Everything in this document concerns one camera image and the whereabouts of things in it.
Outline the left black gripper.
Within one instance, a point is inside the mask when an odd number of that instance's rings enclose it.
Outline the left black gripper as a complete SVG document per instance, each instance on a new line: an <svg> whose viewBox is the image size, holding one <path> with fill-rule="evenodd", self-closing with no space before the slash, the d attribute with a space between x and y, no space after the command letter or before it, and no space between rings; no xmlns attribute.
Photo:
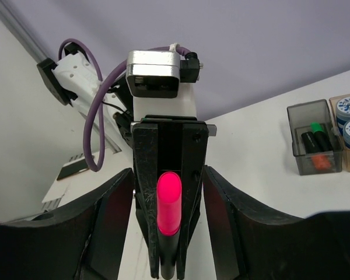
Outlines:
<svg viewBox="0 0 350 280"><path fill-rule="evenodd" d="M194 117L150 115L135 122L128 113L115 113L113 118L134 154L136 218L148 248L152 278L159 277L158 152L181 152L182 216L176 272L178 278L184 278L188 245L200 216L201 175L207 142L216 135L216 125Z"/></svg>

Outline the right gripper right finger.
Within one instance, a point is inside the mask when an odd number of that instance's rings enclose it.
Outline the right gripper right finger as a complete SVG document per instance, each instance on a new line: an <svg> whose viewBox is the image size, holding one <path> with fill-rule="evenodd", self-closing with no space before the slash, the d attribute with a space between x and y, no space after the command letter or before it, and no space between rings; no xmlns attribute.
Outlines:
<svg viewBox="0 0 350 280"><path fill-rule="evenodd" d="M350 211L292 216L210 166L203 185L218 279L350 279Z"/></svg>

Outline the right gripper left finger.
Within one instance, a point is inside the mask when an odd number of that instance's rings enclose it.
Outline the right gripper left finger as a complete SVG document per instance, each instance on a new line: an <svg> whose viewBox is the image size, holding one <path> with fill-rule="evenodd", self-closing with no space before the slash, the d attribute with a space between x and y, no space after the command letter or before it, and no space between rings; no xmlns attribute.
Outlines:
<svg viewBox="0 0 350 280"><path fill-rule="evenodd" d="M117 279L133 172L32 220L0 223L0 279Z"/></svg>

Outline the pink highlighter cap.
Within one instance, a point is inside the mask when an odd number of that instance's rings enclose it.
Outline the pink highlighter cap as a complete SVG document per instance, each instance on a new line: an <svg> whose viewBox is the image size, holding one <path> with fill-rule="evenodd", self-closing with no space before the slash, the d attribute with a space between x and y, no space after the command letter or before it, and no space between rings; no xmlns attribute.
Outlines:
<svg viewBox="0 0 350 280"><path fill-rule="evenodd" d="M165 236L175 235L181 224L181 178L175 172L163 173L156 186L157 226Z"/></svg>

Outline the pink tip black highlighter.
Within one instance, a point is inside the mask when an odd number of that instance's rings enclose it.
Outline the pink tip black highlighter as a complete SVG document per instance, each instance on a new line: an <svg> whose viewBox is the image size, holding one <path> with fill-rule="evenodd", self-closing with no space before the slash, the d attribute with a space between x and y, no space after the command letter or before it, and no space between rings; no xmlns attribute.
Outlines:
<svg viewBox="0 0 350 280"><path fill-rule="evenodd" d="M160 272L163 279L172 279L174 277L174 270L177 258L177 248L179 243L178 232L173 236L165 236L160 233L157 224L157 233L159 240L159 254L160 254Z"/></svg>

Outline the orange cap highlighter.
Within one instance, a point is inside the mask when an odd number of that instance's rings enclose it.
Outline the orange cap highlighter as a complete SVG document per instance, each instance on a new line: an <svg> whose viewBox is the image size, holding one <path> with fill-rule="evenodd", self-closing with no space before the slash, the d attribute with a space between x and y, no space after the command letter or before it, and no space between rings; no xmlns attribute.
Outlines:
<svg viewBox="0 0 350 280"><path fill-rule="evenodd" d="M316 170L325 171L331 167L327 156L321 155L322 152L314 134L310 131L301 134L301 139L307 154L311 154L311 161Z"/></svg>

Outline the green cap highlighter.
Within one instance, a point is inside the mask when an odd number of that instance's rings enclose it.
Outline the green cap highlighter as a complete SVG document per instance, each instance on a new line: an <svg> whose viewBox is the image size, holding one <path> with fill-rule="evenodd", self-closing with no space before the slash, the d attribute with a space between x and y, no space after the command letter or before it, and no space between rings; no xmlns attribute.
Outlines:
<svg viewBox="0 0 350 280"><path fill-rule="evenodd" d="M323 126L320 123L312 122L310 124L311 130L313 132L314 138L317 141L320 149L323 152L328 152L333 150L333 146L330 142L328 135L326 134Z"/></svg>

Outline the blue white round jar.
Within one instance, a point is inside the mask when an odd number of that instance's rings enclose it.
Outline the blue white round jar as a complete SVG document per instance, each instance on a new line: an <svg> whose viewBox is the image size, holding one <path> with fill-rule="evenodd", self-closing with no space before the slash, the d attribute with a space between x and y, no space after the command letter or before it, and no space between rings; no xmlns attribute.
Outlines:
<svg viewBox="0 0 350 280"><path fill-rule="evenodd" d="M350 120L350 96L337 101L335 116L338 124L344 125Z"/></svg>

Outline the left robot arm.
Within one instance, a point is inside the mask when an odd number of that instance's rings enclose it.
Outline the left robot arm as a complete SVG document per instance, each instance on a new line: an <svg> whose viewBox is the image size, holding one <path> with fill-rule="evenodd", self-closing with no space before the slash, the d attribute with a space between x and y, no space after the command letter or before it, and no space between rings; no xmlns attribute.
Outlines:
<svg viewBox="0 0 350 280"><path fill-rule="evenodd" d="M148 248L152 278L183 279L187 250L200 217L202 171L216 127L198 120L193 84L201 63L195 52L173 44L134 50L103 77L92 53L68 39L59 60L37 65L44 84L85 118L83 150L93 160L92 130L132 157L136 218Z"/></svg>

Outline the smoky grey plastic tray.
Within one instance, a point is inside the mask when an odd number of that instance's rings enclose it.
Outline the smoky grey plastic tray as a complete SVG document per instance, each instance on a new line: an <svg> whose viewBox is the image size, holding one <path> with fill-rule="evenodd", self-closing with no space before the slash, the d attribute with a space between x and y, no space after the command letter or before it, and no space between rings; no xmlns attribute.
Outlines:
<svg viewBox="0 0 350 280"><path fill-rule="evenodd" d="M287 107L292 152L301 176L342 171L341 138L326 100Z"/></svg>

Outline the aluminium side rail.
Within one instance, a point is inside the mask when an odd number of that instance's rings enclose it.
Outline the aluminium side rail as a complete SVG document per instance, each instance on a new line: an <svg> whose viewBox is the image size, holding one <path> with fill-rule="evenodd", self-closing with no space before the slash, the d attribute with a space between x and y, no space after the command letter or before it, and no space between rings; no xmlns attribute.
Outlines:
<svg viewBox="0 0 350 280"><path fill-rule="evenodd" d="M8 6L6 1L0 1L0 20L9 29L9 31L17 38L20 44L37 62L38 72L51 94L63 105L71 106L87 121L89 107L93 101L96 89L88 86L86 79L81 81L75 90L64 88L60 81L62 79L61 71L66 68L67 62L77 62L72 65L72 71L67 74L65 84L72 86L72 82L76 76L76 70L92 69L92 73L96 75L90 83L100 85L102 81L101 70L97 66L97 61L91 51L76 39L67 39L62 43L58 51L58 60L54 61L46 54L45 49L37 42L33 35L25 28L13 9Z"/></svg>

